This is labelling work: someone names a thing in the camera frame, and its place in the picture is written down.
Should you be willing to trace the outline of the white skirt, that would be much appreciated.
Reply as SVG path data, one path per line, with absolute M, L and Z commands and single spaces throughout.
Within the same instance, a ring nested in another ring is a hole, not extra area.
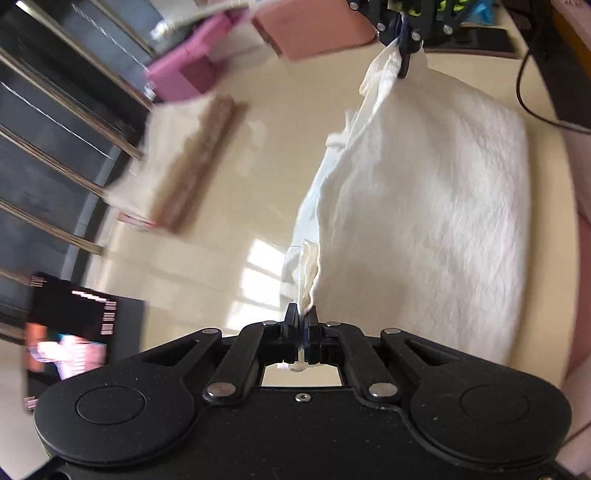
M 506 363 L 530 237 L 523 120 L 396 45 L 360 92 L 298 209 L 281 303 Z

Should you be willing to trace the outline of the folded beige clothes stack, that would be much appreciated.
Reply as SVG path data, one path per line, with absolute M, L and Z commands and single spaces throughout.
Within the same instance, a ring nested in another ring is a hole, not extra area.
M 142 159 L 105 188 L 105 202 L 126 223 L 180 232 L 243 110 L 245 104 L 216 93 L 157 105 L 147 118 Z

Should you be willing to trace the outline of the black smartphone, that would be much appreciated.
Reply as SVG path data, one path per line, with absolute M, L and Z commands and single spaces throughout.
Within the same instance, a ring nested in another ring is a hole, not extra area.
M 444 34 L 426 40 L 423 48 L 427 53 L 518 57 L 508 32 L 493 27 L 461 27 L 451 35 Z

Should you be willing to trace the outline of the pink storage box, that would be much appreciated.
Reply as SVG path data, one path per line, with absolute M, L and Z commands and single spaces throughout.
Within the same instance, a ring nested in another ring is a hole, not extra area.
M 370 44 L 376 30 L 347 1 L 266 1 L 252 23 L 273 49 L 289 60 Z

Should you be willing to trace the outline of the black tablet with keyboard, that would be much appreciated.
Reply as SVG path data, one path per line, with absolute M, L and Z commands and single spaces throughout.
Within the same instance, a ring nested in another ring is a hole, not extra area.
M 140 351 L 146 303 L 35 273 L 24 327 L 24 409 L 52 385 Z

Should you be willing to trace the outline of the magenta gift box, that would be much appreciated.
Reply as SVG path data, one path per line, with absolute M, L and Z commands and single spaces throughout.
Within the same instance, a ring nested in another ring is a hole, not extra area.
M 228 15 L 218 13 L 195 27 L 186 40 L 147 67 L 145 77 L 164 102 L 187 100 L 206 93 L 216 83 L 213 48 L 232 29 Z

